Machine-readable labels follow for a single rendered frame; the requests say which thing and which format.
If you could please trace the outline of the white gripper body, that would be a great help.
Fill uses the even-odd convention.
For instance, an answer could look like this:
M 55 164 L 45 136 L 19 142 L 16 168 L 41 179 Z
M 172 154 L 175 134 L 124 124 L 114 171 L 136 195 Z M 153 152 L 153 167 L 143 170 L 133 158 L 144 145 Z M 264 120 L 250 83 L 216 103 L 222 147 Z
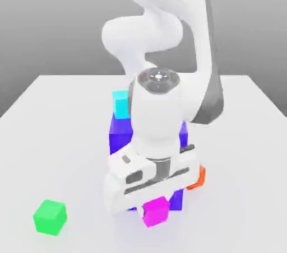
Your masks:
M 170 197 L 176 190 L 197 182 L 200 161 L 194 151 L 183 152 L 171 159 L 170 174 L 155 182 L 156 164 L 140 156 L 114 154 L 108 158 L 109 171 L 104 179 L 104 204 L 111 213 L 118 213 L 161 196 Z

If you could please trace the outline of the small magenta cube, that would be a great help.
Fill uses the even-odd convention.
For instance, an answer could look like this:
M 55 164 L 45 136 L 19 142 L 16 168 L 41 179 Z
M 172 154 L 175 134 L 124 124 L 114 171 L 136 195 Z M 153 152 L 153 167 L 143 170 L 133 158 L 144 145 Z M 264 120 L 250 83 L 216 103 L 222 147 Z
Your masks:
M 146 227 L 152 227 L 168 219 L 170 203 L 164 196 L 151 200 L 143 206 L 143 222 Z

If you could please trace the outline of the small orange cube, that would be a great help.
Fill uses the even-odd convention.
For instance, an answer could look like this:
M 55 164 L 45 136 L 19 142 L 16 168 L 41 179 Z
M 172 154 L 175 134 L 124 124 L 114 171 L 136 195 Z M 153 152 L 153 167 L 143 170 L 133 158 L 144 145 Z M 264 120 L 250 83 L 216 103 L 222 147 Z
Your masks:
M 206 169 L 200 165 L 200 175 L 196 183 L 189 185 L 186 187 L 187 190 L 192 190 L 194 188 L 197 188 L 199 186 L 202 186 L 205 182 L 205 176 L 206 176 Z

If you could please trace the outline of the small cyan cube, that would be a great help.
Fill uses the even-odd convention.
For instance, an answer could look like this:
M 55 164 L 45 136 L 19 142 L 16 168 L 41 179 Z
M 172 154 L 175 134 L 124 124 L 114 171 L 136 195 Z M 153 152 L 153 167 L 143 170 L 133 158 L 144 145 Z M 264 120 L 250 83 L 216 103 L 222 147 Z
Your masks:
M 128 91 L 113 91 L 113 114 L 116 119 L 129 119 Z

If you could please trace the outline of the small green cube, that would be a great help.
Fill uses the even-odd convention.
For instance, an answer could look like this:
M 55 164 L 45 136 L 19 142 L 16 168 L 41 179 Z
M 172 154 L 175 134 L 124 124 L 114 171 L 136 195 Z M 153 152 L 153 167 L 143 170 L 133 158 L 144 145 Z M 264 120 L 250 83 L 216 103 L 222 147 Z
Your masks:
M 33 220 L 38 232 L 58 236 L 67 221 L 66 205 L 46 199 L 34 213 Z

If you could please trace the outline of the large blue box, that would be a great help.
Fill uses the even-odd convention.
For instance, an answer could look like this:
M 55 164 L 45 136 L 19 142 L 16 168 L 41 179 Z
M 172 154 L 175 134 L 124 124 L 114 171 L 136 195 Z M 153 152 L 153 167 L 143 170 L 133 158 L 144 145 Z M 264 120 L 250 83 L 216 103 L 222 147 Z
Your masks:
M 131 119 L 116 119 L 112 116 L 109 129 L 109 150 L 110 154 L 116 153 L 121 148 L 126 146 L 133 136 L 133 130 L 131 126 Z M 182 127 L 179 133 L 180 147 L 186 147 L 188 144 L 188 130 L 186 122 L 182 123 Z M 179 189 L 174 192 L 169 200 L 170 209 L 173 211 L 182 210 L 183 204 L 183 189 Z

